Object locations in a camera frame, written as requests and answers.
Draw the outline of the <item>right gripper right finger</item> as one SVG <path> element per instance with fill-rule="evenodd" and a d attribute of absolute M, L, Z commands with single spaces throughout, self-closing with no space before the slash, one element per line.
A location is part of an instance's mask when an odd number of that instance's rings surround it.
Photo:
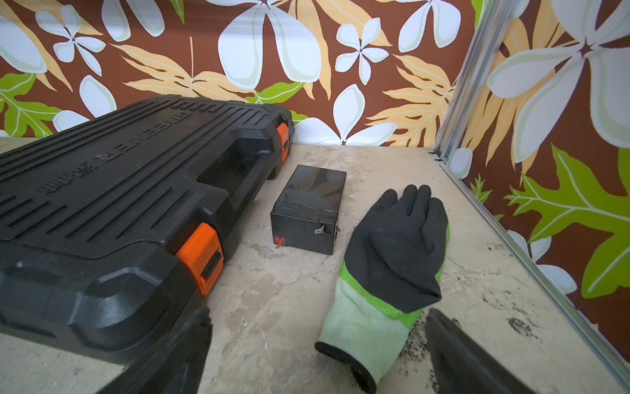
<path fill-rule="evenodd" d="M 428 311 L 428 350 L 439 393 L 531 393 L 441 311 Z"/>

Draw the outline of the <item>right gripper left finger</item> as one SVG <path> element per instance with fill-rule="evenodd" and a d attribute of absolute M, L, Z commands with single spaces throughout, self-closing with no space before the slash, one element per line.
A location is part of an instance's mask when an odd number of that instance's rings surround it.
<path fill-rule="evenodd" d="M 161 338 L 101 393 L 196 393 L 213 336 L 210 310 L 195 310 L 176 331 Z"/>

